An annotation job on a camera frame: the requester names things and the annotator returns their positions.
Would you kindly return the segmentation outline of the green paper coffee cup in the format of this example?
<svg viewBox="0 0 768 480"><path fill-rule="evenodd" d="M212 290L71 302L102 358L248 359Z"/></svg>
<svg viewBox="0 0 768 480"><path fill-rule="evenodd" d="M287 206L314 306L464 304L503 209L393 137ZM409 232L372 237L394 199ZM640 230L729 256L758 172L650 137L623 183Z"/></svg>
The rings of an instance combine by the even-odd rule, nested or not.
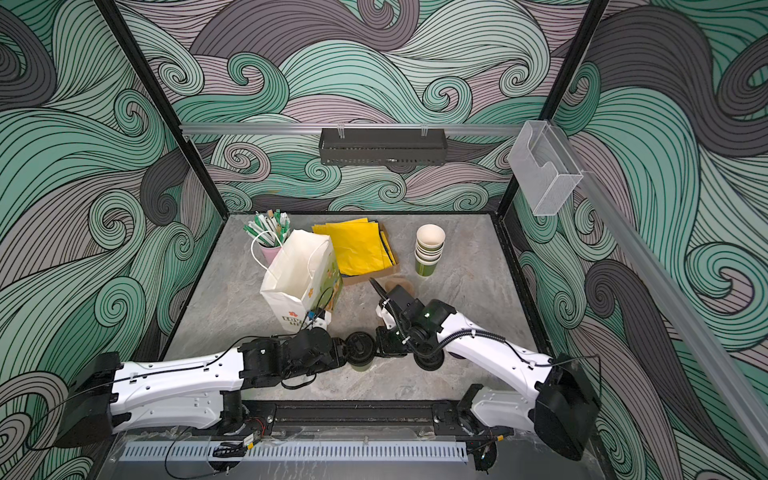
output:
<svg viewBox="0 0 768 480"><path fill-rule="evenodd" d="M357 372L365 372L369 370L373 365L373 362L369 362L363 365L351 365L352 369Z"/></svg>

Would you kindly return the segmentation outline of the white paper takeout bag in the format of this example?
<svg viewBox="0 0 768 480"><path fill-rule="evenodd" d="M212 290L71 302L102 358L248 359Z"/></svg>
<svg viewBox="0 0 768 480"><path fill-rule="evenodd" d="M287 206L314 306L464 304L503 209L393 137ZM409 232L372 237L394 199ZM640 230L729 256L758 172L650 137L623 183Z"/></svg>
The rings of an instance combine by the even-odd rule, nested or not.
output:
<svg viewBox="0 0 768 480"><path fill-rule="evenodd" d="M272 263L259 266L265 271L260 293L279 325L289 333L310 322L310 311L331 311L342 290L341 273L328 235L295 230Z"/></svg>

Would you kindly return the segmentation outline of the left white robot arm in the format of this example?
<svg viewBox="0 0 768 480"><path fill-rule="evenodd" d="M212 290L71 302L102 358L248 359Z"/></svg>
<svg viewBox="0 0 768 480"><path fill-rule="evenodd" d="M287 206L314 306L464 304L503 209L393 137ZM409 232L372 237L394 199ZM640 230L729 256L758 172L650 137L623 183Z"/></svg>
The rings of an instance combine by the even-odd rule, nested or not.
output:
<svg viewBox="0 0 768 480"><path fill-rule="evenodd" d="M244 422L242 391L313 381L345 365L342 339L323 328L247 336L223 352L164 362L98 355L77 374L54 444L82 447L132 429L186 426L233 432Z"/></svg>

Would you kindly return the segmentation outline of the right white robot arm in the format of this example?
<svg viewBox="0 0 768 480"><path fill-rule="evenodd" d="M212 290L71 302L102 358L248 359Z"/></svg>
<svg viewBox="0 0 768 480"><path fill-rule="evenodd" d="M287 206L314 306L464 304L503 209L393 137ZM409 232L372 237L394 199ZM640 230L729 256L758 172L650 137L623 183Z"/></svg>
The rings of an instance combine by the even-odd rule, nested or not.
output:
<svg viewBox="0 0 768 480"><path fill-rule="evenodd" d="M527 350L469 320L453 306L423 304L400 285L387 290L372 280L383 321L376 347L383 357L410 355L425 371L440 369L447 356L481 367L505 389L474 384L458 406L464 429L481 434L496 427L523 430L557 454L582 458L601 407L578 358Z"/></svg>

